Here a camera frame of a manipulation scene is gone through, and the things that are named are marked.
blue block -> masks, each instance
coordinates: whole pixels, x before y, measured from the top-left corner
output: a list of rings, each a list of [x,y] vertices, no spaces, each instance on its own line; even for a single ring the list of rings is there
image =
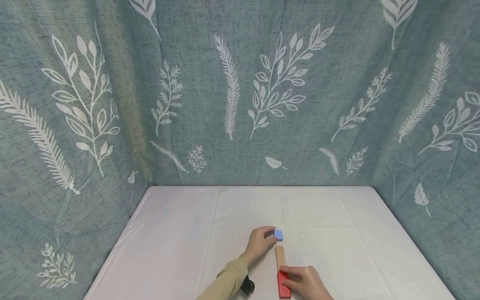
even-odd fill
[[[275,230],[273,236],[278,239],[278,241],[283,241],[283,232],[281,230]]]

hand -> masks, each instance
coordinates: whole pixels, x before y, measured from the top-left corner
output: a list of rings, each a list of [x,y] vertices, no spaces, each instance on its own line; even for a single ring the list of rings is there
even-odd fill
[[[275,237],[265,238],[265,235],[273,230],[275,230],[275,227],[263,226],[252,231],[248,240],[247,249],[240,255],[240,258],[243,259],[247,265],[251,265],[257,258],[262,256],[268,248],[276,243],[277,238]]]
[[[306,300],[334,300],[320,279],[317,270],[308,267],[289,267],[283,265],[280,271],[296,275],[298,280],[284,280],[282,284],[299,292]]]

curtain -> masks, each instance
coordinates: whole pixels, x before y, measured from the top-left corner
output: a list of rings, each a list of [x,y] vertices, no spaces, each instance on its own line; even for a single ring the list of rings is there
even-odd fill
[[[0,9],[0,298],[81,299],[150,185],[373,186],[480,294],[476,0]]]

sleeve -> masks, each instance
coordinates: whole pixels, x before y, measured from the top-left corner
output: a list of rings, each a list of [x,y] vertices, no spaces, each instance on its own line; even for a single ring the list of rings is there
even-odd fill
[[[241,258],[234,259],[227,263],[197,300],[228,300],[239,290],[247,275],[247,263]]]

red block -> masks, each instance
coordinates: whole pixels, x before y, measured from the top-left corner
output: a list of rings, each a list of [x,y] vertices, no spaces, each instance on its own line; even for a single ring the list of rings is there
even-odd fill
[[[280,299],[290,299],[292,297],[292,292],[289,288],[282,285],[284,280],[288,279],[288,274],[282,271],[278,271],[276,274],[276,278],[278,279],[278,296]]]

